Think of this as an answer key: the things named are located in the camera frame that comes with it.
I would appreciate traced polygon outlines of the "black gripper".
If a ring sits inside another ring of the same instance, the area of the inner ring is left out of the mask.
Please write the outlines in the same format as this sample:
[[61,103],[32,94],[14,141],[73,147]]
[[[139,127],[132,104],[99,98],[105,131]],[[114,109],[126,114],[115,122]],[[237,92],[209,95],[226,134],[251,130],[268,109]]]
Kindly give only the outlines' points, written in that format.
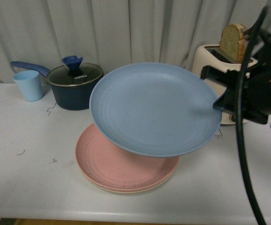
[[[256,53],[257,64],[247,69],[249,78],[243,82],[240,110],[242,118],[266,124],[271,115],[271,33],[261,29],[259,36],[263,46]],[[224,87],[228,85],[226,74],[211,66],[202,68],[200,78]],[[213,103],[213,108],[235,115],[235,91],[226,89]]]

